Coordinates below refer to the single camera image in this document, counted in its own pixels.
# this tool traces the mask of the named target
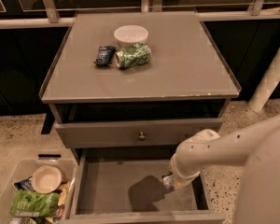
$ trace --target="speckled floor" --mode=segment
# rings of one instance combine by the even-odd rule
[[[220,135],[231,133],[280,114],[280,99],[270,100],[259,113],[249,109],[246,102],[231,102],[224,115]],[[61,154],[71,157],[53,129],[41,135],[45,115],[0,117],[0,191],[16,163],[38,154]],[[210,166],[204,168],[210,199],[216,212],[224,215],[224,224],[232,223],[237,191],[244,172],[243,167]]]

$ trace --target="crumpled green bag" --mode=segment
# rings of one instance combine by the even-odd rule
[[[16,217],[53,217],[60,195],[52,192],[40,194],[30,190],[18,190],[9,213]]]

